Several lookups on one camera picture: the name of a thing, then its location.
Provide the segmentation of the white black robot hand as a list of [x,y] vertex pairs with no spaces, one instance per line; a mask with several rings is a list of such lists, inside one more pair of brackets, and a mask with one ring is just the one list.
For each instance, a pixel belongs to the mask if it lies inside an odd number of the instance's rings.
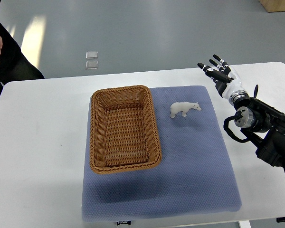
[[237,71],[221,57],[214,54],[213,58],[215,60],[209,60],[212,66],[203,63],[198,63],[197,66],[213,81],[218,94],[232,106],[236,100],[248,97]]

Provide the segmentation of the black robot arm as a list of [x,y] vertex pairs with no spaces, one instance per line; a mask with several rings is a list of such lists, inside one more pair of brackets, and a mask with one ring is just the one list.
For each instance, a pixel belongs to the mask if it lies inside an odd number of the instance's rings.
[[257,99],[258,85],[253,97],[242,97],[235,103],[235,124],[246,139],[256,146],[256,156],[285,173],[285,114]]

